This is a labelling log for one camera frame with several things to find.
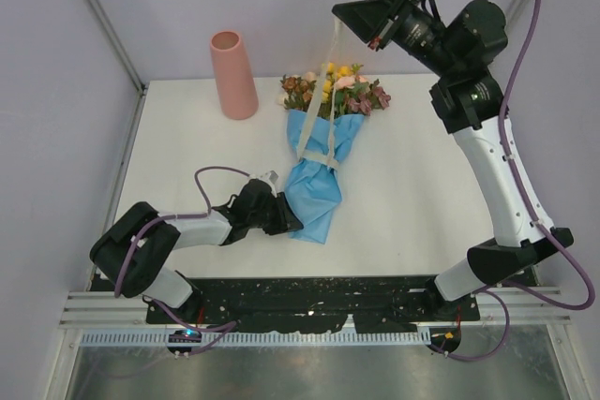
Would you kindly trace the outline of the blue wrapping paper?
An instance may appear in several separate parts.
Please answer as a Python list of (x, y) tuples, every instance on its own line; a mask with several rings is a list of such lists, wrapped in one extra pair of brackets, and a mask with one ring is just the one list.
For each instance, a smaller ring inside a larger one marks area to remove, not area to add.
[(284, 187), (292, 212), (302, 223), (290, 237), (324, 244), (334, 211), (342, 202), (338, 168), (349, 156), (365, 116), (341, 115), (334, 121), (315, 119), (304, 153), (293, 166)]

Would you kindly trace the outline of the artificial flower bunch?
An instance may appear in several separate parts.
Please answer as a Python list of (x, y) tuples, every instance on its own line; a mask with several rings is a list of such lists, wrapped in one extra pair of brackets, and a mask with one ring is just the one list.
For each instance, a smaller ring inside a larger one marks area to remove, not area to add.
[[(362, 64), (337, 66), (329, 62), (325, 68), (321, 103), (317, 115), (335, 119), (348, 114), (370, 116), (374, 111), (390, 107), (392, 97), (379, 79), (371, 81), (362, 73)], [(286, 110), (308, 112), (313, 95), (317, 93), (318, 74), (283, 75), (280, 79), (278, 105)]]

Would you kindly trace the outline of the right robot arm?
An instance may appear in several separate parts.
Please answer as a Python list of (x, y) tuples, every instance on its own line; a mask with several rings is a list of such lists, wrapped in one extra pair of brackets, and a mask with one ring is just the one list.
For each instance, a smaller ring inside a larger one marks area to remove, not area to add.
[(510, 171), (518, 163), (507, 154), (498, 126), (503, 90), (488, 67), (508, 43), (503, 11), (488, 0), (472, 0), (449, 24), (434, 0), (362, 0), (336, 4), (337, 19), (362, 42), (379, 51), (397, 44), (438, 76), (431, 104), (466, 156), (491, 218), (491, 239), (468, 249), (461, 262), (426, 283), (424, 307), (434, 319), (446, 319), (458, 302), (481, 288), (568, 247), (570, 229), (558, 228), (542, 207), (531, 215)]

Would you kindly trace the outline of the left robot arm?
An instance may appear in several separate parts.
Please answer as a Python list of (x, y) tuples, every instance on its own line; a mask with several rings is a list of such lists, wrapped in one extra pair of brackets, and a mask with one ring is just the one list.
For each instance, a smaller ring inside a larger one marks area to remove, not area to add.
[(117, 295), (149, 298), (166, 306), (177, 321), (189, 323), (198, 320), (203, 298), (191, 280), (165, 267), (174, 250), (234, 244), (253, 229), (273, 236), (302, 228), (285, 194), (253, 178), (208, 213), (161, 216), (149, 203), (135, 203), (92, 246), (90, 260)]

